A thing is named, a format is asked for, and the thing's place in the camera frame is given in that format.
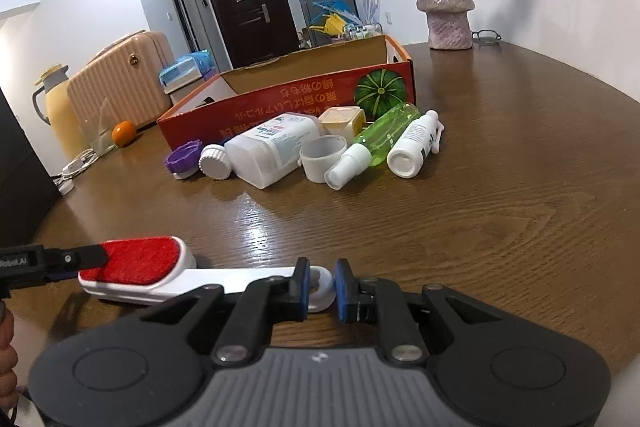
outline blue gripper pad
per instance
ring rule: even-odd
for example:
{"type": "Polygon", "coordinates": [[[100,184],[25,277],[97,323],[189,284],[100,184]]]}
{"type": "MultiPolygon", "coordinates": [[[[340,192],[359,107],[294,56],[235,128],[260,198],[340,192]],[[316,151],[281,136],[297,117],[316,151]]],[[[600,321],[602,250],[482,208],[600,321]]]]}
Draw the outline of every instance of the blue gripper pad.
{"type": "Polygon", "coordinates": [[[302,296],[300,305],[304,307],[302,310],[303,320],[306,320],[306,317],[309,312],[309,291],[311,288],[311,266],[309,262],[306,263],[305,274],[302,278],[302,287],[300,288],[300,294],[302,296]]]}
{"type": "Polygon", "coordinates": [[[353,278],[349,264],[345,259],[338,259],[335,263],[335,302],[338,306],[338,320],[340,322],[347,322],[347,277],[353,278]]]}

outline suitcase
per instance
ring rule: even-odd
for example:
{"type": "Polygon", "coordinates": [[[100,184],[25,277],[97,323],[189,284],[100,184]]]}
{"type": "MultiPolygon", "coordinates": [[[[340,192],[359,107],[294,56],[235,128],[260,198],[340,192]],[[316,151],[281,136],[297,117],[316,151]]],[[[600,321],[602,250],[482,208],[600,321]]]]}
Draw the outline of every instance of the suitcase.
{"type": "Polygon", "coordinates": [[[69,80],[67,92],[79,121],[95,119],[105,98],[117,121],[136,127],[156,121],[171,107],[158,74],[173,61],[160,32],[141,30],[110,44],[69,80]]]}

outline green spray bottle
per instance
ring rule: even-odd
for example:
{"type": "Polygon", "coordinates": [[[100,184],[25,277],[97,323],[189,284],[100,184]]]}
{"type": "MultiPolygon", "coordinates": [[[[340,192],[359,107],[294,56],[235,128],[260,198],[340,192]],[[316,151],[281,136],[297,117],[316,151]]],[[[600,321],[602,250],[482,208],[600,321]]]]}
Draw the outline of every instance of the green spray bottle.
{"type": "Polygon", "coordinates": [[[418,118],[420,110],[411,103],[400,103],[391,108],[354,138],[353,145],[324,174],[326,184],[340,190],[367,167],[386,161],[386,155],[404,130],[418,118]]]}

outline doorway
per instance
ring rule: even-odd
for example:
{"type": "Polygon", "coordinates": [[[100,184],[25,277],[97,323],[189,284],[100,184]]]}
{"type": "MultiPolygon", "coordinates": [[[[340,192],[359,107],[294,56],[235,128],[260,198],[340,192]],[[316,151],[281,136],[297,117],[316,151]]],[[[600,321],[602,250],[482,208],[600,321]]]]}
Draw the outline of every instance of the doorway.
{"type": "Polygon", "coordinates": [[[234,68],[299,49],[287,0],[211,0],[234,68]]]}
{"type": "Polygon", "coordinates": [[[196,0],[173,0],[175,13],[190,53],[211,49],[196,0]]]}

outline purple bottle cap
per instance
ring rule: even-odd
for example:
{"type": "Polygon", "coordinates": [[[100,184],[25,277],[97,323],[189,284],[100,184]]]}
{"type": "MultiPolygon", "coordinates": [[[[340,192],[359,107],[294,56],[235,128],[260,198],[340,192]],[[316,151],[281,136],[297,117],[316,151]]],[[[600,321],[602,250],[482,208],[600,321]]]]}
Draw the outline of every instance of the purple bottle cap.
{"type": "Polygon", "coordinates": [[[198,166],[202,149],[204,145],[200,140],[187,142],[167,156],[164,165],[172,174],[187,172],[198,166]]]}

